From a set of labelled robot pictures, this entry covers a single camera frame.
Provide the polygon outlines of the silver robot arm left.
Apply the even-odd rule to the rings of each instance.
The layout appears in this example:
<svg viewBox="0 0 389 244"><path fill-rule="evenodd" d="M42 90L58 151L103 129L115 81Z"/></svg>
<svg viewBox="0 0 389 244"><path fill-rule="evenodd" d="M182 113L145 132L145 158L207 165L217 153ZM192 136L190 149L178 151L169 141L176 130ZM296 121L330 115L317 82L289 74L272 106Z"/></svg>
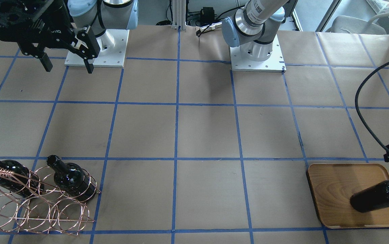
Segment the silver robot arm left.
<svg viewBox="0 0 389 244"><path fill-rule="evenodd" d="M277 32L285 18L285 0L250 0L236 8L231 17L221 21L222 35L229 46L231 66L236 71L284 72L280 60ZM360 84L355 95L355 109L362 124L375 141L385 150L389 161L389 146L384 145L366 123L359 107L361 90L377 72L389 66L389 61L377 67Z"/></svg>

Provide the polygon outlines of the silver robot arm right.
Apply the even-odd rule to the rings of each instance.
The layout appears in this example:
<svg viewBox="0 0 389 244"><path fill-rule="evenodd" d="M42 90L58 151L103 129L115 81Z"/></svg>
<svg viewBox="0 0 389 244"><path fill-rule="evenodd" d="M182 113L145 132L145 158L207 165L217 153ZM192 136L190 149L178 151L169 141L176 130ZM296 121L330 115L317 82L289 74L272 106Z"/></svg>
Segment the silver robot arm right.
<svg viewBox="0 0 389 244"><path fill-rule="evenodd" d="M66 66L124 67L128 35L138 24L137 0L0 0L0 40L25 56L52 62L46 48L66 49Z"/></svg>

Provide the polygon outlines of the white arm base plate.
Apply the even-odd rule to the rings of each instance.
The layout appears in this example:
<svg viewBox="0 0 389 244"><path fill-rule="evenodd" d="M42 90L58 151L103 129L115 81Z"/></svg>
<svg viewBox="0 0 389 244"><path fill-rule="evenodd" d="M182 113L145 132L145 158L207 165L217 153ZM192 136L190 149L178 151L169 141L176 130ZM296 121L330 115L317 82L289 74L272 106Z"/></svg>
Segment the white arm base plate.
<svg viewBox="0 0 389 244"><path fill-rule="evenodd" d="M126 57L129 30L107 29L95 37L90 26L79 29L74 53L69 52L66 66L85 67L83 58L95 56L94 67L123 68Z"/></svg>
<svg viewBox="0 0 389 244"><path fill-rule="evenodd" d="M277 35L269 44L252 41L239 47L230 47L230 58L232 71L278 73L287 71Z"/></svg>

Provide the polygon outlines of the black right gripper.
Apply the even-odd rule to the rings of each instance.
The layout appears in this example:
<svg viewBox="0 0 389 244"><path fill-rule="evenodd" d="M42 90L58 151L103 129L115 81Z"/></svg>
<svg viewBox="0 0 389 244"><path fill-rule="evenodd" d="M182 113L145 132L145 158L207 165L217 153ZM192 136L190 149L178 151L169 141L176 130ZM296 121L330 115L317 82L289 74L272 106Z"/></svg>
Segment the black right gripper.
<svg viewBox="0 0 389 244"><path fill-rule="evenodd" d="M45 49L74 53L79 29L88 26L73 26L67 0L0 0L0 40L17 43L24 55L38 59L47 72L53 65ZM94 58L83 58L88 74L93 73Z"/></svg>

